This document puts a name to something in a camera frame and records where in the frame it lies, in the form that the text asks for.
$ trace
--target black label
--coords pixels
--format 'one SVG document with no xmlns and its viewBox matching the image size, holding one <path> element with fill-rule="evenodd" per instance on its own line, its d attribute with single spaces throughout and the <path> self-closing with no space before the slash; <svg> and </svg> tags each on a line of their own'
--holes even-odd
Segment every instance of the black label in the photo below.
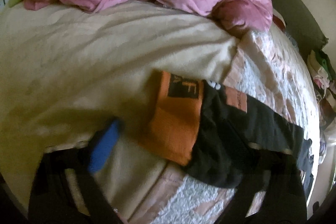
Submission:
<svg viewBox="0 0 336 224">
<path fill-rule="evenodd" d="M 198 99 L 200 85 L 198 81 L 170 75 L 168 97 Z"/>
</svg>

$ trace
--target bed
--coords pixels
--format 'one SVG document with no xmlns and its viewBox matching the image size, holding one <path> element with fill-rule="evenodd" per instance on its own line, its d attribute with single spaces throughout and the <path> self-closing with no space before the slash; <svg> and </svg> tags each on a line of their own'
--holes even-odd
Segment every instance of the bed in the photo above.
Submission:
<svg viewBox="0 0 336 224">
<path fill-rule="evenodd" d="M 71 147 L 118 116 L 125 132 L 95 174 L 110 204 L 130 223 L 160 223 L 174 200 L 194 195 L 195 204 L 202 206 L 175 211 L 183 216 L 181 223 L 214 221 L 234 190 L 207 188 L 134 141 L 152 117 L 160 70 L 221 82 L 256 97 L 302 126 L 318 159 L 317 103 L 303 60 L 327 39 L 301 0 L 272 1 L 300 52 L 274 24 L 268 34 L 251 31 L 240 40 L 205 17 L 137 0 L 97 14 L 64 5 L 34 12 L 22 3 L 5 7 L 0 17 L 0 171 L 15 197 L 27 209 L 46 147 Z M 251 45 L 258 45 L 259 55 L 249 54 Z M 244 56 L 258 70 L 236 66 Z M 258 63 L 260 56 L 264 62 Z M 272 78 L 269 86 L 269 78 L 262 76 L 265 64 L 272 77 L 284 69 L 285 78 Z M 246 77 L 260 84 L 247 85 L 241 81 Z M 285 111 L 273 96 L 278 93 L 288 99 Z M 315 160 L 314 177 L 317 165 Z M 202 199 L 197 193 L 208 195 Z M 163 196 L 170 196 L 164 208 L 150 205 L 149 200 L 160 204 Z M 262 196 L 256 195 L 250 214 L 258 210 Z"/>
</svg>

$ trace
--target blue object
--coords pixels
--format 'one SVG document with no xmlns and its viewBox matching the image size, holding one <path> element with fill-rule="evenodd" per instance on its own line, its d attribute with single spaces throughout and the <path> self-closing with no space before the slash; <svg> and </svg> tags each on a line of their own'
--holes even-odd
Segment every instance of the blue object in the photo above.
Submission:
<svg viewBox="0 0 336 224">
<path fill-rule="evenodd" d="M 97 132 L 90 141 L 89 146 L 92 145 L 92 142 L 95 142 L 91 148 L 90 162 L 87 167 L 90 173 L 95 173 L 103 168 L 120 136 L 120 126 L 121 121 L 116 119 L 107 129 Z"/>
</svg>

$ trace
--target pile of clothes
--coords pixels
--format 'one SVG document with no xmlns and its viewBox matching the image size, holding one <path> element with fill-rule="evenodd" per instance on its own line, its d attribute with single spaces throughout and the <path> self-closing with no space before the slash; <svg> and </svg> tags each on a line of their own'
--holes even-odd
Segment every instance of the pile of clothes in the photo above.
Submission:
<svg viewBox="0 0 336 224">
<path fill-rule="evenodd" d="M 327 153 L 327 144 L 336 144 L 336 73 L 323 51 L 311 51 L 307 67 L 313 80 L 320 114 L 320 159 Z"/>
</svg>

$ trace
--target white bedsheet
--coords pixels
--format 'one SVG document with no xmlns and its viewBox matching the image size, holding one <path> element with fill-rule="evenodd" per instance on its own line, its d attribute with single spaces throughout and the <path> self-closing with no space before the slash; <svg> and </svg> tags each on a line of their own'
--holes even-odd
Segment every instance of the white bedsheet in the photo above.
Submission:
<svg viewBox="0 0 336 224">
<path fill-rule="evenodd" d="M 0 34 L 0 170 L 14 195 L 28 207 L 45 147 L 118 116 L 126 134 L 96 179 L 126 218 L 165 166 L 126 137 L 150 119 L 155 70 L 222 81 L 238 42 L 206 18 L 134 0 L 99 14 L 19 4 L 3 11 Z"/>
</svg>

